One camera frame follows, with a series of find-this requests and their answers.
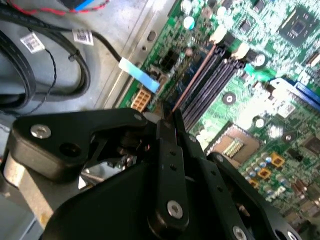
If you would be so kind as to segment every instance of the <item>blue slot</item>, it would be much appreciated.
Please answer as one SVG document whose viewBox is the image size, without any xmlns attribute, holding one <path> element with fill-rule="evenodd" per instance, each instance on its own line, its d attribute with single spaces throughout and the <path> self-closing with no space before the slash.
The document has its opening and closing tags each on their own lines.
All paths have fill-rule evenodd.
<svg viewBox="0 0 320 240">
<path fill-rule="evenodd" d="M 283 88 L 320 112 L 320 97 L 300 82 L 278 77 L 270 81 L 276 89 Z"/>
</svg>

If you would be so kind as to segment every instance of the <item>cable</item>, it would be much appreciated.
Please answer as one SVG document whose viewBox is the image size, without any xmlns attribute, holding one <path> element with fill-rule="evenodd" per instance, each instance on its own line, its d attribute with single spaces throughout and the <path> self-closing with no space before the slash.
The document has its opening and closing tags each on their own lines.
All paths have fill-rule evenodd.
<svg viewBox="0 0 320 240">
<path fill-rule="evenodd" d="M 91 84 L 89 68 L 85 60 L 81 56 L 80 51 L 60 32 L 49 31 L 48 29 L 45 29 L 43 27 L 37 27 L 37 25 L 46 26 L 47 24 L 36 17 L 25 15 L 5 4 L 0 4 L 0 20 L 11 22 L 43 34 L 44 36 L 48 37 L 49 39 L 60 45 L 62 48 L 64 48 L 68 53 L 70 53 L 70 60 L 75 60 L 78 62 L 81 70 L 81 78 L 77 88 L 70 93 L 53 92 L 50 94 L 50 96 L 47 97 L 47 101 L 59 102 L 76 99 L 81 97 L 88 91 Z M 41 101 L 46 95 L 46 92 L 36 92 L 33 100 Z"/>
<path fill-rule="evenodd" d="M 48 7 L 26 9 L 26 8 L 21 8 L 17 4 L 13 3 L 12 0 L 7 0 L 6 2 L 9 5 L 11 5 L 12 7 L 14 7 L 15 9 L 17 9 L 20 12 L 22 12 L 24 14 L 27 14 L 27 15 L 33 15 L 33 14 L 36 14 L 37 12 L 45 12 L 45 13 L 56 14 L 56 15 L 59 15 L 59 16 L 64 16 L 66 14 L 86 14 L 86 13 L 91 13 L 91 12 L 98 11 L 100 9 L 105 8 L 105 6 L 109 3 L 109 0 L 105 0 L 104 2 L 100 3 L 97 6 L 90 7 L 90 8 L 85 8 L 85 9 L 82 9 L 82 10 L 79 10 L 79 11 L 76 11 L 74 9 L 70 9 L 68 11 L 64 11 L 64 10 L 48 8 Z"/>
<path fill-rule="evenodd" d="M 49 87 L 48 91 L 46 92 L 46 95 L 41 100 L 41 102 L 34 109 L 32 109 L 30 112 L 22 114 L 21 116 L 30 115 L 30 114 L 34 113 L 35 111 L 37 111 L 44 104 L 44 102 L 47 100 L 47 97 L 50 95 L 51 90 L 55 87 L 55 85 L 57 83 L 57 65 L 56 65 L 55 58 L 48 49 L 45 49 L 45 51 L 50 55 L 50 58 L 52 60 L 53 72 L 54 72 L 53 82 L 52 82 L 51 86 Z"/>
<path fill-rule="evenodd" d="M 30 15 L 25 15 L 11 7 L 0 4 L 0 20 L 11 22 L 14 24 L 18 24 L 24 26 L 26 28 L 33 29 L 41 34 L 47 35 L 48 32 L 52 34 L 60 34 L 61 32 L 72 32 L 72 29 L 54 26 L 48 23 L 45 23 L 38 18 L 35 18 Z M 92 36 L 97 38 L 102 44 L 110 51 L 110 53 L 114 56 L 114 58 L 120 62 L 122 57 L 117 53 L 117 51 L 112 47 L 112 45 L 98 32 L 91 31 Z"/>
<path fill-rule="evenodd" d="M 0 109 L 11 111 L 25 107 L 36 94 L 36 79 L 27 59 L 19 48 L 0 31 L 0 53 L 17 71 L 25 94 L 0 94 Z"/>
</svg>

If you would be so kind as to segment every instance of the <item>black cable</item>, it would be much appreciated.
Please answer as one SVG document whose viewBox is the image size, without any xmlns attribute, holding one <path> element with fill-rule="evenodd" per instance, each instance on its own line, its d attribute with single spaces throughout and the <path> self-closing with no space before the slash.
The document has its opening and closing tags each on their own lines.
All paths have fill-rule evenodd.
<svg viewBox="0 0 320 240">
<path fill-rule="evenodd" d="M 24 15 L 23 13 L 5 4 L 0 4 L 0 20 L 18 24 L 23 27 L 32 29 L 40 34 L 43 34 L 44 36 L 48 37 L 49 39 L 53 40 L 58 45 L 63 47 L 68 53 L 70 53 L 70 55 L 72 56 L 72 60 L 78 62 L 81 70 L 81 78 L 77 88 L 70 93 L 53 92 L 50 94 L 50 96 L 47 97 L 47 101 L 59 102 L 70 99 L 76 99 L 81 97 L 88 91 L 91 84 L 89 68 L 85 60 L 81 56 L 80 51 L 60 32 L 52 32 L 44 28 L 34 27 L 33 24 L 44 24 L 44 22 L 33 16 Z M 33 100 L 41 101 L 46 96 L 46 94 L 47 92 L 36 92 L 35 96 L 33 97 Z"/>
<path fill-rule="evenodd" d="M 41 100 L 41 102 L 34 109 L 32 109 L 30 112 L 25 113 L 25 114 L 21 114 L 21 116 L 30 115 L 30 114 L 34 113 L 35 111 L 37 111 L 44 104 L 44 102 L 47 100 L 47 97 L 50 95 L 51 90 L 55 87 L 55 85 L 57 83 L 57 65 L 56 65 L 55 58 L 48 49 L 45 49 L 45 51 L 50 55 L 50 58 L 52 60 L 53 72 L 54 72 L 53 82 L 52 82 L 51 86 L 49 87 L 48 91 L 46 92 L 46 95 Z"/>
<path fill-rule="evenodd" d="M 24 26 L 26 28 L 33 29 L 40 33 L 40 31 L 50 31 L 55 33 L 60 32 L 72 32 L 72 29 L 54 26 L 48 23 L 45 23 L 33 16 L 25 15 L 10 6 L 5 4 L 0 5 L 0 20 L 8 21 L 14 24 L 18 24 Z M 91 31 L 92 36 L 97 38 L 102 44 L 110 51 L 110 53 L 114 56 L 114 58 L 120 62 L 121 56 L 117 53 L 117 51 L 112 47 L 112 45 L 98 32 Z"/>
<path fill-rule="evenodd" d="M 0 94 L 0 109 L 11 111 L 25 107 L 36 94 L 36 79 L 27 59 L 19 48 L 0 31 L 0 53 L 12 64 L 24 87 L 25 94 Z"/>
</svg>

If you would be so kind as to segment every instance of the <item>white label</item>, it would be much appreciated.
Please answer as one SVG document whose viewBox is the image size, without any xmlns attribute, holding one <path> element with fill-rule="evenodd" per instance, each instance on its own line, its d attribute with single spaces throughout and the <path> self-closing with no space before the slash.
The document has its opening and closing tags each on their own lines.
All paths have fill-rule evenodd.
<svg viewBox="0 0 320 240">
<path fill-rule="evenodd" d="M 30 53 L 35 54 L 46 49 L 45 45 L 40 41 L 34 32 L 20 39 Z"/>
<path fill-rule="evenodd" d="M 265 200 L 267 202 L 272 202 L 273 200 L 275 200 L 280 194 L 284 193 L 287 189 L 283 186 L 280 186 L 275 192 L 274 194 L 268 196 Z"/>
<path fill-rule="evenodd" d="M 92 32 L 89 30 L 72 30 L 73 39 L 77 43 L 86 44 L 86 45 L 94 45 L 94 39 L 92 37 Z"/>
</svg>

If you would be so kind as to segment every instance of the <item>green circuit board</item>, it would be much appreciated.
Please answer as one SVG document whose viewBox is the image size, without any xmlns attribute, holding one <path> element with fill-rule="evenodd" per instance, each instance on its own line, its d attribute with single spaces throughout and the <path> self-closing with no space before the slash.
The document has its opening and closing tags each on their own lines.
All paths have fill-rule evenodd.
<svg viewBox="0 0 320 240">
<path fill-rule="evenodd" d="M 194 59 L 186 49 L 207 53 L 205 46 L 221 26 L 234 36 L 230 52 L 246 44 L 264 57 L 263 66 L 248 62 L 231 77 L 190 133 L 206 154 L 218 150 L 233 161 L 295 227 L 320 213 L 319 109 L 270 81 L 291 80 L 320 96 L 318 5 L 318 0 L 179 0 L 141 67 L 149 74 L 159 70 L 165 78 L 141 108 L 152 112 L 179 88 Z M 194 19 L 192 29 L 184 26 L 186 17 Z M 163 62 L 170 51 L 174 64 L 166 69 Z M 120 107 L 133 107 L 142 88 L 135 80 Z M 226 102 L 227 94 L 231 98 Z M 231 130 L 238 137 L 230 137 Z M 248 148 L 249 143 L 256 147 Z M 244 150 L 250 154 L 236 159 Z M 262 167 L 265 172 L 250 176 L 257 160 L 266 156 L 272 162 Z"/>
</svg>

